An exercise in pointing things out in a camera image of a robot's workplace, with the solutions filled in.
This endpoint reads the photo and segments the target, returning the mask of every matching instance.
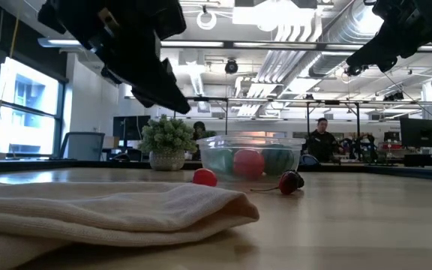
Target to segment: plastic bowl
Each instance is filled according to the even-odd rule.
[[[214,136],[196,142],[202,166],[219,179],[279,179],[297,170],[304,139],[259,136]]]

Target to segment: white towel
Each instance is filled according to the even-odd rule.
[[[74,242],[174,245],[258,219],[244,193],[196,184],[0,184],[0,269]]]

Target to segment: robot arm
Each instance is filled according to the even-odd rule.
[[[104,63],[101,75],[132,86],[145,107],[191,109],[170,62],[159,61],[161,40],[186,29],[178,0],[46,0],[38,20],[70,32]]]
[[[348,75],[357,76],[369,65],[389,71],[398,56],[408,58],[420,46],[432,43],[432,0],[363,1],[373,6],[373,13],[384,23],[373,40],[346,60]]]

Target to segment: wooden table surface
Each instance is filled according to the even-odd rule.
[[[302,173],[293,196],[251,193],[269,183],[222,183],[247,192],[261,220],[197,244],[74,245],[21,269],[432,269],[432,181],[358,173]],[[0,175],[0,182],[182,182],[191,171],[61,169]]]

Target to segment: red cherry toy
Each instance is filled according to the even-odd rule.
[[[256,150],[241,149],[234,155],[233,172],[237,176],[257,179],[264,171],[264,157]]]
[[[210,169],[197,169],[193,175],[193,183],[198,185],[207,185],[209,187],[216,187],[218,179],[214,172]]]
[[[283,173],[279,179],[279,185],[267,190],[251,190],[256,192],[266,192],[279,189],[283,195],[290,195],[299,188],[305,186],[305,180],[294,170],[289,170]]]

